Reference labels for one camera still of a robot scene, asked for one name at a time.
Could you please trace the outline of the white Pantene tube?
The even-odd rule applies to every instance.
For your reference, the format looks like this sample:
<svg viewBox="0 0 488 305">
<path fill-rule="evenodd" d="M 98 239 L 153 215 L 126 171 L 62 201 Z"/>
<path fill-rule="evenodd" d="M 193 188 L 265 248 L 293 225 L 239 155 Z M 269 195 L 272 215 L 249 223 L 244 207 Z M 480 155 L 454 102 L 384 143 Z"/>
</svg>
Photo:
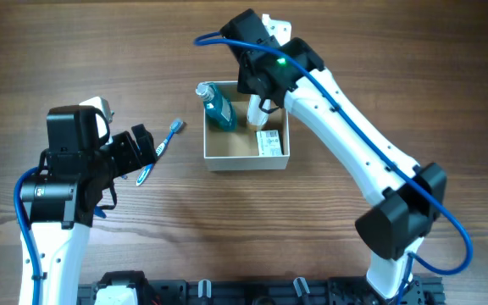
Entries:
<svg viewBox="0 0 488 305">
<path fill-rule="evenodd" d="M 268 121 L 269 114 L 266 114 L 265 110 L 270 109 L 270 100 L 266 99 L 261 108 L 259 107 L 260 102 L 259 95 L 250 96 L 247 110 L 247 128 L 249 130 L 262 130 Z"/>
</svg>

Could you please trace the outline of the blue Listerine mouthwash bottle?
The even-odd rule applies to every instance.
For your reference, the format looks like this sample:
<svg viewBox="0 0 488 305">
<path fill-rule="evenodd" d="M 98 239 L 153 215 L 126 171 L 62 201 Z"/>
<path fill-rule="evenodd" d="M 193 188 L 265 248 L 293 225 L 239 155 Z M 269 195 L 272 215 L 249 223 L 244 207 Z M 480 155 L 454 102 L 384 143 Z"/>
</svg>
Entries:
<svg viewBox="0 0 488 305">
<path fill-rule="evenodd" d="M 206 115 L 225 131 L 236 128 L 236 111 L 213 82 L 201 82 L 197 85 L 196 94 L 202 100 Z"/>
</svg>

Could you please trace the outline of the green white soap box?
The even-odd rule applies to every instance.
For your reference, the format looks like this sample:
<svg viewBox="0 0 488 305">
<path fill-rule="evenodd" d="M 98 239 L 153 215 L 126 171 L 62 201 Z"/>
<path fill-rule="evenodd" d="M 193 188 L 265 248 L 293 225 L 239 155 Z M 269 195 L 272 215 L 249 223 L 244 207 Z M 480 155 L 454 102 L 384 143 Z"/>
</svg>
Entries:
<svg viewBox="0 0 488 305">
<path fill-rule="evenodd" d="M 280 157 L 283 155 L 279 131 L 260 130 L 256 132 L 256 137 L 260 157 Z"/>
</svg>

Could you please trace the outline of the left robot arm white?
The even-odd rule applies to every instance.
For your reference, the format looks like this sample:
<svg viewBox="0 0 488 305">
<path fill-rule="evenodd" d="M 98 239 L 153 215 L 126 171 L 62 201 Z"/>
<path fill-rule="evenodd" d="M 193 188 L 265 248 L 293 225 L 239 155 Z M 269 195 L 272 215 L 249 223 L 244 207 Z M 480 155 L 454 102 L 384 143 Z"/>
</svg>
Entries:
<svg viewBox="0 0 488 305">
<path fill-rule="evenodd" d="M 156 163 L 144 125 L 99 135 L 108 119 L 93 106 L 63 106 L 47 114 L 48 147 L 14 187 L 23 271 L 21 304 L 74 304 L 80 271 L 103 191 L 114 179 Z"/>
</svg>

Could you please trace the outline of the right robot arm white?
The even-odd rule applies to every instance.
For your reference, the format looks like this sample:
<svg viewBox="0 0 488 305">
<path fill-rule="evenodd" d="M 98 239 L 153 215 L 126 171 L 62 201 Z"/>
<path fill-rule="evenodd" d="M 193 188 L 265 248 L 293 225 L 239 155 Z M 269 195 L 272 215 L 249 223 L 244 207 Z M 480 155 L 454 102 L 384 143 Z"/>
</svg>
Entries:
<svg viewBox="0 0 488 305">
<path fill-rule="evenodd" d="M 420 166 L 379 133 L 303 39 L 281 42 L 252 9 L 219 35 L 239 64 L 238 91 L 270 100 L 303 122 L 354 179 L 371 206 L 355 222 L 372 252 L 368 288 L 378 300 L 401 300 L 417 251 L 441 215 L 443 169 Z"/>
</svg>

